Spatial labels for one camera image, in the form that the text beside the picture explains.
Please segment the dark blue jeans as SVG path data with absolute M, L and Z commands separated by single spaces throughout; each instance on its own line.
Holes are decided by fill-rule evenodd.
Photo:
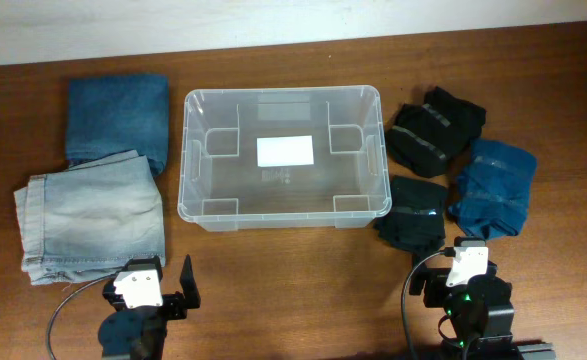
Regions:
M 166 167 L 169 83 L 158 74 L 72 79 L 68 85 L 65 155 L 75 165 L 135 150 L 151 173 Z

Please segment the light blue jeans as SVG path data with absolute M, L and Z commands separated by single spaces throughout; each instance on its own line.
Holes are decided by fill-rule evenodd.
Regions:
M 135 150 L 32 176 L 14 201 L 34 286 L 88 282 L 131 259 L 166 262 L 162 196 Z

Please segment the black garment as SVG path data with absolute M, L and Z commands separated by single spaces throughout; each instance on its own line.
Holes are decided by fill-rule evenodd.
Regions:
M 418 176 L 440 176 L 452 158 L 481 136 L 486 116 L 485 108 L 434 87 L 421 105 L 401 107 L 385 134 L 387 151 Z
M 378 236 L 394 248 L 418 256 L 430 255 L 444 245 L 446 187 L 395 176 L 391 180 L 392 206 L 374 224 Z

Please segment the blue garment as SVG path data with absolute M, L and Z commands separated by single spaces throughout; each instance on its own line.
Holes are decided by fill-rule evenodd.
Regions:
M 460 199 L 449 214 L 469 237 L 491 240 L 521 233 L 528 217 L 537 159 L 493 140 L 471 144 L 470 162 L 457 177 Z

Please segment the clear plastic storage bin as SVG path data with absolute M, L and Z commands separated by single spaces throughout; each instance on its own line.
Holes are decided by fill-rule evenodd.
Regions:
M 259 167 L 258 138 L 308 136 L 314 164 Z M 361 228 L 392 206 L 370 85 L 198 89 L 184 100 L 177 212 L 209 232 Z

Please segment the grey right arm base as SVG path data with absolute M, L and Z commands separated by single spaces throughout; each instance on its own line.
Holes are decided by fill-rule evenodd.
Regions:
M 516 344 L 515 350 L 519 360 L 557 360 L 551 343 Z

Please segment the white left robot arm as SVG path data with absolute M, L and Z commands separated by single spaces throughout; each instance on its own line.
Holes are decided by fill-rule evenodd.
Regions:
M 192 261 L 184 259 L 181 291 L 161 292 L 160 259 L 132 259 L 105 284 L 102 295 L 115 309 L 100 325 L 103 359 L 160 360 L 170 321 L 185 320 L 201 305 Z

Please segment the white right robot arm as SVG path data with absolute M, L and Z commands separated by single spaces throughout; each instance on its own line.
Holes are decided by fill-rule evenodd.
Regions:
M 408 359 L 508 360 L 520 357 L 511 327 L 515 315 L 511 303 L 512 285 L 497 276 L 497 265 L 488 263 L 484 274 L 475 275 L 464 285 L 445 285 L 451 271 L 429 268 L 424 260 L 413 262 L 401 294 L 401 313 L 408 346 Z M 421 295 L 427 308 L 440 308 L 455 332 L 441 336 L 437 347 L 418 350 L 411 339 L 406 297 Z

